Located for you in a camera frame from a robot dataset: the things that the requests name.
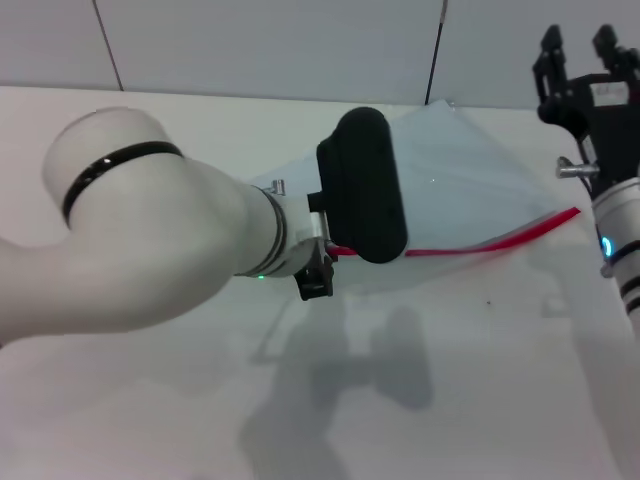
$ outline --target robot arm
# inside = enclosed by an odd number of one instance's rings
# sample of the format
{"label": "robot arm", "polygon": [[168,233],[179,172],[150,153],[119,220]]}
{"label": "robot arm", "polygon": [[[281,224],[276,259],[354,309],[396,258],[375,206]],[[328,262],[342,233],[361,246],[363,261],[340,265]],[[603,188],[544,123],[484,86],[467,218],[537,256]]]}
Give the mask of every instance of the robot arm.
{"label": "robot arm", "polygon": [[615,277],[627,313],[640,336],[640,56],[617,45],[605,25],[595,36],[606,74],[568,80],[562,37],[552,26],[533,67],[546,123],[567,129],[582,163],[558,160],[557,176],[578,177],[587,189],[602,244],[603,275]]}
{"label": "robot arm", "polygon": [[[390,146],[386,128],[382,138]],[[331,137],[326,142],[335,143]],[[375,146],[370,138],[357,142]],[[334,150],[325,169],[351,161],[341,157],[341,146]],[[397,177],[389,183],[384,172],[391,167],[395,173],[392,154],[373,160],[389,187],[381,196],[399,202]],[[359,248],[364,258],[373,254],[371,261],[390,261],[406,245],[401,203],[399,232],[358,245],[379,219],[371,217],[358,231],[342,228],[348,214],[364,211],[350,210],[349,201],[329,214],[347,188],[344,176],[325,174],[313,202],[263,191],[185,158],[161,125],[137,110],[100,110],[69,125],[47,152],[43,178],[70,233],[44,248],[0,239],[0,344],[160,323],[215,295],[233,275],[294,275],[304,300],[331,295],[327,223],[335,226],[334,238]],[[358,186],[366,197],[362,182],[350,185]],[[394,234],[400,239],[395,244],[387,238]]]}

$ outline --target white tabletop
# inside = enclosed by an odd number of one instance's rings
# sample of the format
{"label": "white tabletop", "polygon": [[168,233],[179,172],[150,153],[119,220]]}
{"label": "white tabletop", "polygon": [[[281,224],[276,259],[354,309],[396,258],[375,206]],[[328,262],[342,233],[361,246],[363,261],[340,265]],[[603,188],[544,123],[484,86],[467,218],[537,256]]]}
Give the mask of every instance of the white tabletop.
{"label": "white tabletop", "polygon": [[[0,236],[64,236],[42,156],[111,105],[147,110],[185,153],[247,179],[302,157],[353,107],[0,88]],[[0,478],[639,478],[640,348],[599,276],[586,194],[554,178],[577,149],[533,112],[459,112],[585,213],[498,256],[341,260],[333,299],[234,279],[159,327],[9,345]]]}

